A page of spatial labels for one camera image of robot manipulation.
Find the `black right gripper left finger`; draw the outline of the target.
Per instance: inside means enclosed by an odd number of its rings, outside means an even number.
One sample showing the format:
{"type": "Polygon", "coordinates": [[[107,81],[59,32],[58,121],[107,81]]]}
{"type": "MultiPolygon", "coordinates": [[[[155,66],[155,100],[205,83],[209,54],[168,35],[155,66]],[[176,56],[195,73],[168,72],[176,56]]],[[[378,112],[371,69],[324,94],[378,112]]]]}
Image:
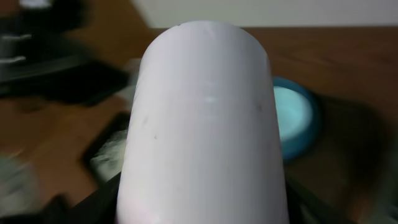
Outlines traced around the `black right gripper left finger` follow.
{"type": "Polygon", "coordinates": [[[74,207],[65,197],[54,197],[37,213],[1,218],[1,224],[115,224],[120,174],[74,207]]]}

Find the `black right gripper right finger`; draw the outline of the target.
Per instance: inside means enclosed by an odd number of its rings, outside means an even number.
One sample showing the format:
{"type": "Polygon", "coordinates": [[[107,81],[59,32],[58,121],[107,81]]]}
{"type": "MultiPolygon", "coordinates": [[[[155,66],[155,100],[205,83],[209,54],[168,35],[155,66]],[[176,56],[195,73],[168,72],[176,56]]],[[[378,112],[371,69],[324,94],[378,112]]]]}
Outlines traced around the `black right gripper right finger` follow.
{"type": "Polygon", "coordinates": [[[352,224],[291,177],[285,178],[291,224],[352,224]]]}

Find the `pink cup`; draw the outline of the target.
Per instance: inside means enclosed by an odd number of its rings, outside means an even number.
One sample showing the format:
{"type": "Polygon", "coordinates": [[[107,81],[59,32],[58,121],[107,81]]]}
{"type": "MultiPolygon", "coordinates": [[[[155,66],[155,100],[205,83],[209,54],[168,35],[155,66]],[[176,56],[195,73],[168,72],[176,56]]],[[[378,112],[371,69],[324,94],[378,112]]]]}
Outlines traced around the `pink cup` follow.
{"type": "Polygon", "coordinates": [[[288,223],[265,50],[231,24],[161,33],[139,68],[118,223],[288,223]]]}

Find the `pile of white rice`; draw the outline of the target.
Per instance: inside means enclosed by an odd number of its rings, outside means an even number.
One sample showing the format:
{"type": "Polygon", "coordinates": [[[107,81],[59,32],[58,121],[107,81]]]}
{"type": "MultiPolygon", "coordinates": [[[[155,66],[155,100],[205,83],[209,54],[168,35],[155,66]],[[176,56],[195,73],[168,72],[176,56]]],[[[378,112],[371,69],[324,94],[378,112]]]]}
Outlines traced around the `pile of white rice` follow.
{"type": "Polygon", "coordinates": [[[113,133],[90,159],[90,166],[102,182],[121,172],[126,148],[127,130],[113,133]]]}

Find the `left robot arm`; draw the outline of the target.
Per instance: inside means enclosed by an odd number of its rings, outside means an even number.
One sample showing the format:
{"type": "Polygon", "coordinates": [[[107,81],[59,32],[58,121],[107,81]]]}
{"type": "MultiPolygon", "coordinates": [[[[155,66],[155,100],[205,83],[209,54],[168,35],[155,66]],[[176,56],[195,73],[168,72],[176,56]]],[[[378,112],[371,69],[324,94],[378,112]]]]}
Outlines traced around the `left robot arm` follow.
{"type": "Polygon", "coordinates": [[[127,73],[63,33],[83,26],[84,1],[19,1],[1,18],[1,97],[95,105],[125,88],[127,73]]]}

